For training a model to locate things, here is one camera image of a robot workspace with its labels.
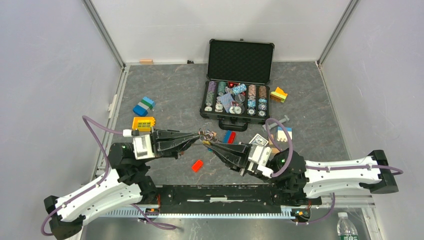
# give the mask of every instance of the white toy block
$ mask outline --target white toy block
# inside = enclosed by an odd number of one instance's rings
[[[292,129],[290,127],[286,127],[288,131],[288,135],[290,136],[290,139],[293,139],[292,137]],[[277,141],[279,142],[287,142],[287,136],[284,133],[283,129],[281,127],[278,127],[277,129]]]

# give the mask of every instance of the case handle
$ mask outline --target case handle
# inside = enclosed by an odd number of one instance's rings
[[[230,131],[237,131],[237,132],[244,132],[248,129],[249,123],[245,122],[243,126],[239,125],[231,125],[231,124],[224,124],[222,119],[218,120],[219,128],[222,130],[230,130]]]

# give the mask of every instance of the plastic water bottle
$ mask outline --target plastic water bottle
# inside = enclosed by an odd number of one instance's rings
[[[359,240],[355,225],[348,219],[346,212],[338,213],[337,234],[340,240]]]

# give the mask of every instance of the white wall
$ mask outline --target white wall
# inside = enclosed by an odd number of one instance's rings
[[[81,115],[107,122],[120,68],[80,0],[0,1],[0,36],[0,239],[46,239],[43,200],[91,177]]]
[[[349,0],[92,0],[125,62],[206,62],[210,39],[275,44],[316,60]]]
[[[399,192],[374,195],[384,239],[422,236],[424,2],[360,1],[323,64],[354,158],[386,152]]]

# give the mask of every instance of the bottle cap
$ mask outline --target bottle cap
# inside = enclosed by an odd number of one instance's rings
[[[347,212],[339,212],[338,213],[338,217],[339,218],[347,218],[348,217],[348,213]]]

